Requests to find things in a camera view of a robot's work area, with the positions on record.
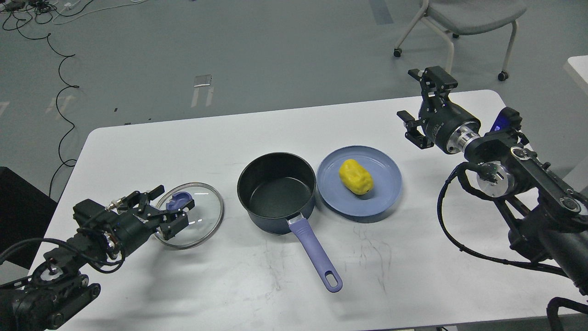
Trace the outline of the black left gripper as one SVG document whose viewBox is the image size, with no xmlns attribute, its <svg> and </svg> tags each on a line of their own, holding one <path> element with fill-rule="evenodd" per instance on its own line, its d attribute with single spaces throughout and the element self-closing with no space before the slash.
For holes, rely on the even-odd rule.
<svg viewBox="0 0 588 331">
<path fill-rule="evenodd" d="M 119 214 L 107 209 L 107 230 L 124 257 L 134 253 L 155 232 L 170 240 L 189 224 L 187 212 L 195 207 L 193 198 L 171 198 L 164 210 L 151 202 L 164 193 L 159 185 L 151 191 L 133 191 L 121 199 Z"/>
</svg>

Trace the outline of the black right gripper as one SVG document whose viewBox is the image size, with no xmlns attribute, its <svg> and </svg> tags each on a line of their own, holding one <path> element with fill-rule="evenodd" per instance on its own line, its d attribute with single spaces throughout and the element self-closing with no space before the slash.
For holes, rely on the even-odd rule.
<svg viewBox="0 0 588 331">
<path fill-rule="evenodd" d="M 458 81 L 440 66 L 410 69 L 408 75 L 420 84 L 422 103 L 418 120 L 405 110 L 397 111 L 406 128 L 405 138 L 420 149 L 437 145 L 446 154 L 460 153 L 465 147 L 464 142 L 458 142 L 461 136 L 478 137 L 481 122 L 450 101 L 449 94 Z"/>
</svg>

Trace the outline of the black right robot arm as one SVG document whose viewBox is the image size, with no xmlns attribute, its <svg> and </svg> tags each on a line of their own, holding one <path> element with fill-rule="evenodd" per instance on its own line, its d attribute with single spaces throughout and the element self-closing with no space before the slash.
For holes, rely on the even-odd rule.
<svg viewBox="0 0 588 331">
<path fill-rule="evenodd" d="M 418 117 L 402 110 L 397 116 L 405 138 L 420 149 L 439 147 L 448 155 L 462 153 L 437 199 L 437 218 L 445 236 L 473 257 L 567 277 L 587 295 L 587 197 L 538 159 L 521 130 L 516 110 L 503 108 L 489 132 L 480 134 L 481 121 L 450 100 L 458 82 L 439 66 L 410 69 L 421 88 Z M 454 179 L 462 189 L 492 202 L 509 232 L 511 250 L 524 261 L 491 257 L 460 243 L 445 226 L 443 200 Z"/>
</svg>

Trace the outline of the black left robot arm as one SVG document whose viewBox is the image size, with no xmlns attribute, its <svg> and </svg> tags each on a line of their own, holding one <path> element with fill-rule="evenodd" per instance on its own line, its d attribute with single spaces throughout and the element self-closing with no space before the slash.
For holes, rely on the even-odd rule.
<svg viewBox="0 0 588 331">
<path fill-rule="evenodd" d="M 86 199 L 73 207 L 78 224 L 73 237 L 27 239 L 5 249 L 2 262 L 33 244 L 55 245 L 29 276 L 1 285 L 1 329 L 58 329 L 101 293 L 101 285 L 91 283 L 81 272 L 84 266 L 103 274 L 115 273 L 151 235 L 171 239 L 186 228 L 187 212 L 195 205 L 193 198 L 177 194 L 160 210 L 151 202 L 163 193 L 163 186 L 133 191 L 108 206 Z"/>
</svg>

